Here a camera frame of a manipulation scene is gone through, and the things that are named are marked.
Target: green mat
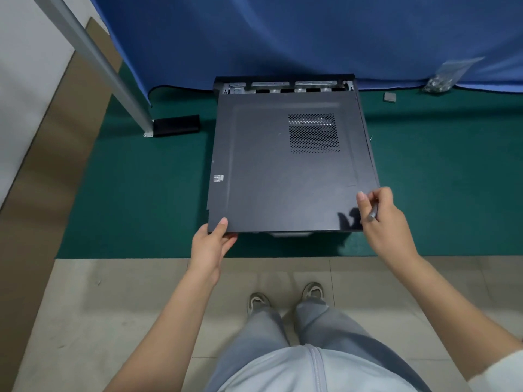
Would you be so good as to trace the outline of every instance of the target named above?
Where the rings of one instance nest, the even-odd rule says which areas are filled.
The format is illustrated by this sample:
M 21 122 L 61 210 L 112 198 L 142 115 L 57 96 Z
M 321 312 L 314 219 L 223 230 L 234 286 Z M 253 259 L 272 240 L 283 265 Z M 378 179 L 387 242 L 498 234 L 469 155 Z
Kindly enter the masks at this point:
M 122 67 L 120 75 L 139 94 Z M 426 256 L 523 255 L 523 95 L 453 89 L 362 92 L 382 185 Z M 186 258 L 206 222 L 216 101 L 158 88 L 154 118 L 200 114 L 199 134 L 146 139 L 114 98 L 71 211 L 59 258 Z M 230 257 L 373 255 L 362 233 L 244 234 Z

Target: gray metal rod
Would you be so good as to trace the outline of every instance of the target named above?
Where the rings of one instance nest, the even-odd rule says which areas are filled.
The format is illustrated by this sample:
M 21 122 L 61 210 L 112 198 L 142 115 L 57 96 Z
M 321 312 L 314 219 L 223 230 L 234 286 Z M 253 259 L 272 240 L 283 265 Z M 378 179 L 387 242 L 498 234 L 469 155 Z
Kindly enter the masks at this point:
M 53 22 L 76 52 L 86 58 L 111 87 L 114 96 L 144 131 L 145 137 L 153 137 L 153 121 L 129 91 L 120 76 L 114 71 L 94 41 L 64 0 L 34 0 L 40 9 Z

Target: forearm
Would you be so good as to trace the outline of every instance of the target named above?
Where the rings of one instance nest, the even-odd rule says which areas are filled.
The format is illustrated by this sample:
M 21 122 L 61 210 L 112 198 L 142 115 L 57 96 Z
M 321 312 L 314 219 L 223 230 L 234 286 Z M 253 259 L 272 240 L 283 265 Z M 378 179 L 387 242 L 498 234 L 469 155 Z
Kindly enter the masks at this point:
M 422 257 L 387 264 L 419 303 L 465 379 L 523 349 L 521 341 L 485 316 Z
M 188 271 L 105 391 L 180 391 L 212 289 L 208 278 Z

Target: ventilation grille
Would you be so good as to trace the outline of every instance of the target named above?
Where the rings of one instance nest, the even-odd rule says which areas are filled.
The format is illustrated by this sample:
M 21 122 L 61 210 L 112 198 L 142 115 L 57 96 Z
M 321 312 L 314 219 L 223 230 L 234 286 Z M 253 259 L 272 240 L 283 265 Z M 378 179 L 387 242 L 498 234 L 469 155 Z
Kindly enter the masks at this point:
M 291 152 L 339 152 L 334 114 L 289 114 Z

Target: jeans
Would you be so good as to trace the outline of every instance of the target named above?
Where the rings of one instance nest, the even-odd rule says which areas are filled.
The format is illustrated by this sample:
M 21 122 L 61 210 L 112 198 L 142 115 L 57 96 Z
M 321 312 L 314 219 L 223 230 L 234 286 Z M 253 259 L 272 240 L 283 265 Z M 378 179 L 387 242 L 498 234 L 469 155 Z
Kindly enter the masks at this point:
M 362 357 L 410 382 L 417 390 L 430 392 L 421 377 L 392 349 L 372 338 L 355 320 L 311 297 L 296 307 L 297 336 L 300 344 L 331 349 Z M 216 392 L 246 364 L 272 351 L 289 347 L 278 311 L 256 307 L 245 327 L 218 359 L 205 392 Z

